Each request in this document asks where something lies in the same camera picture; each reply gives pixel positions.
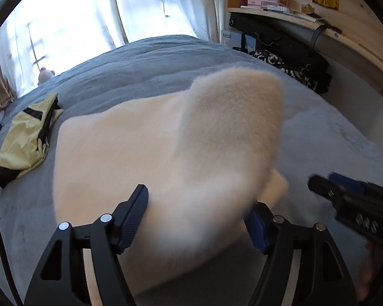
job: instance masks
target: yellow and black garment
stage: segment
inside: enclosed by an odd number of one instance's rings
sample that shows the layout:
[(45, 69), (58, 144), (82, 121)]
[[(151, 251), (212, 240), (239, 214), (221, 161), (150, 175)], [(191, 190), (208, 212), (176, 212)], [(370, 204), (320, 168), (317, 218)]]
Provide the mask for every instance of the yellow and black garment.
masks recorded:
[(53, 122), (63, 112), (58, 107), (58, 93), (31, 104), (19, 112), (0, 149), (0, 186), (19, 178), (44, 162), (48, 152), (47, 135)]

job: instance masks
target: black cable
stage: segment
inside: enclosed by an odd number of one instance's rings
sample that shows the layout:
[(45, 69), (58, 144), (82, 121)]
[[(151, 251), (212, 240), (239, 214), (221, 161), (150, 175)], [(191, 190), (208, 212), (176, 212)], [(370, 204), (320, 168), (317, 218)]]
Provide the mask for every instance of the black cable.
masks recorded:
[(4, 247), (3, 237), (0, 232), (0, 259), (2, 260), (2, 265), (4, 269), (4, 274), (6, 275), (8, 286), (10, 287), (11, 293), (14, 297), (15, 303), (17, 306), (23, 306), (20, 295), (18, 294), (17, 287), (15, 286), (13, 275), (11, 274), (10, 265), (8, 263), (8, 258), (6, 254), (6, 249)]

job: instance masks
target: black case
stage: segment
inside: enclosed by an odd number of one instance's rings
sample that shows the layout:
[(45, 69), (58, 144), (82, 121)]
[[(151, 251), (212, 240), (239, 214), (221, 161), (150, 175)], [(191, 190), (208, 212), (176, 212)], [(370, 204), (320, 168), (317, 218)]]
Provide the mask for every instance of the black case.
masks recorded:
[(326, 78), (329, 66), (320, 54), (310, 52), (309, 46), (276, 27), (251, 15), (232, 12), (230, 26), (257, 39), (256, 49), (268, 49), (282, 57), (287, 64), (303, 71), (315, 80)]

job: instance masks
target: gray blanket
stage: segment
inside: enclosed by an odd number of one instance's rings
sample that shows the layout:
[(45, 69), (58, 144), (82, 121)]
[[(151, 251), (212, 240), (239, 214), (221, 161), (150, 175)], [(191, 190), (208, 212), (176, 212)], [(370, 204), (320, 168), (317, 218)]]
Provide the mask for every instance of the gray blanket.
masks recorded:
[[(134, 42), (76, 66), (8, 107), (0, 147), (12, 118), (28, 104), (58, 92), (59, 105), (65, 109), (52, 127), (46, 161), (4, 190), (0, 188), (0, 228), (22, 298), (56, 228), (51, 193), (57, 135), (63, 121), (127, 100), (182, 91), (196, 76), (231, 66), (267, 70), (283, 83), (285, 121), (277, 169), (286, 177), (289, 193), (274, 213), (305, 226), (324, 222), (350, 272), (357, 273), (365, 254), (364, 239), (335, 222), (334, 209), (307, 189), (307, 179), (313, 173), (336, 171), (383, 184), (378, 147), (324, 99), (276, 68), (225, 46), (190, 36), (164, 36)], [(144, 293), (137, 301), (139, 305), (165, 306), (244, 305), (263, 261), (243, 239), (198, 270)], [(1, 262), (0, 286), (10, 296)]]

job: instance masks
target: fur fabric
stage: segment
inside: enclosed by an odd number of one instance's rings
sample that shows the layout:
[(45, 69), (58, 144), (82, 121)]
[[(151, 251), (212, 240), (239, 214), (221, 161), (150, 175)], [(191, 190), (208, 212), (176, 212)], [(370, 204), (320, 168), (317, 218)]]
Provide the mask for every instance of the fur fabric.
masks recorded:
[[(132, 293), (198, 267), (244, 233), (257, 198), (272, 207), (286, 191), (272, 173), (282, 106), (276, 77), (231, 68), (187, 91), (67, 120), (54, 171), (57, 221), (91, 223), (145, 184), (148, 208), (119, 259)], [(101, 305), (87, 259), (91, 299)]]

